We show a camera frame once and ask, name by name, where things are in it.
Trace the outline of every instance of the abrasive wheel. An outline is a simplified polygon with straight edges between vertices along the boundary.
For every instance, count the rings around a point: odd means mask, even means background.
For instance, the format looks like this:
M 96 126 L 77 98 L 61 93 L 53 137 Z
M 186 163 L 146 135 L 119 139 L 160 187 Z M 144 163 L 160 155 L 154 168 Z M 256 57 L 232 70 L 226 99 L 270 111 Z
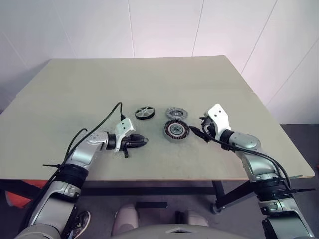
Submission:
M 164 136 L 172 143 L 183 142 L 189 134 L 189 127 L 183 121 L 170 120 L 165 124 Z
M 135 111 L 135 117 L 138 120 L 148 120 L 155 115 L 155 109 L 151 106 L 144 106 Z
M 170 107 L 166 110 L 166 115 L 172 120 L 182 120 L 188 116 L 188 112 L 182 108 Z

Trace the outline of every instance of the table caster wheel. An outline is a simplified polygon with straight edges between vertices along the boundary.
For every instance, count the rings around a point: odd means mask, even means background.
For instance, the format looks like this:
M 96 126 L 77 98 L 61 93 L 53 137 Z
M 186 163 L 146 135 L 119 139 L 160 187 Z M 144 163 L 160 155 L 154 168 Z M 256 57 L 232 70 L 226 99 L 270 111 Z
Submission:
M 212 214 L 220 214 L 221 210 L 225 209 L 225 207 L 218 208 L 215 203 L 210 204 L 210 211 Z

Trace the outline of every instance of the black disc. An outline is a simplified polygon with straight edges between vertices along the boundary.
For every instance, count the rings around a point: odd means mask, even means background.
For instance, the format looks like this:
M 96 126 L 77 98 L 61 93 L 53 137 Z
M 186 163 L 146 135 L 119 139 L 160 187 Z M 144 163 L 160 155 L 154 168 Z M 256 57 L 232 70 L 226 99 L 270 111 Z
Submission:
M 135 111 L 135 117 L 138 120 L 148 120 L 155 115 L 155 109 L 152 106 L 144 106 Z

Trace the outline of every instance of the black table leg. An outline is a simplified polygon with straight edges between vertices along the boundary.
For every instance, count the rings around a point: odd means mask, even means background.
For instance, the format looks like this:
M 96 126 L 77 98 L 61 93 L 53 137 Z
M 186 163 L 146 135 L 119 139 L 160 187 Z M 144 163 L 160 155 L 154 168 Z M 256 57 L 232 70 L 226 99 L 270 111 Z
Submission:
M 216 192 L 216 198 L 219 199 L 225 195 L 221 181 L 211 181 Z
M 40 192 L 40 188 L 23 182 L 22 180 L 0 179 L 0 189 L 33 199 Z
M 249 181 L 243 183 L 239 187 L 225 194 L 224 196 L 216 196 L 217 200 L 215 204 L 211 205 L 212 213 L 219 213 L 226 205 L 231 206 L 235 203 L 239 203 L 242 200 L 247 199 L 248 197 L 253 196 L 254 192 L 251 183 Z
M 83 188 L 83 196 L 215 195 L 213 187 Z

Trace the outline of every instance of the orange object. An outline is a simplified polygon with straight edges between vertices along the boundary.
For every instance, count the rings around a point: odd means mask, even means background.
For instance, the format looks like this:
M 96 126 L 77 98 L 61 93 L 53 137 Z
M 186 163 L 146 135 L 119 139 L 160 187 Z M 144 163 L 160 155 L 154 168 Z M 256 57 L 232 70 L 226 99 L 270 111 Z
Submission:
M 23 180 L 23 182 L 38 188 L 42 188 L 45 185 L 46 180 Z M 18 208 L 23 208 L 31 201 L 29 198 L 25 198 L 11 192 L 6 192 L 6 200 L 10 206 L 15 206 Z

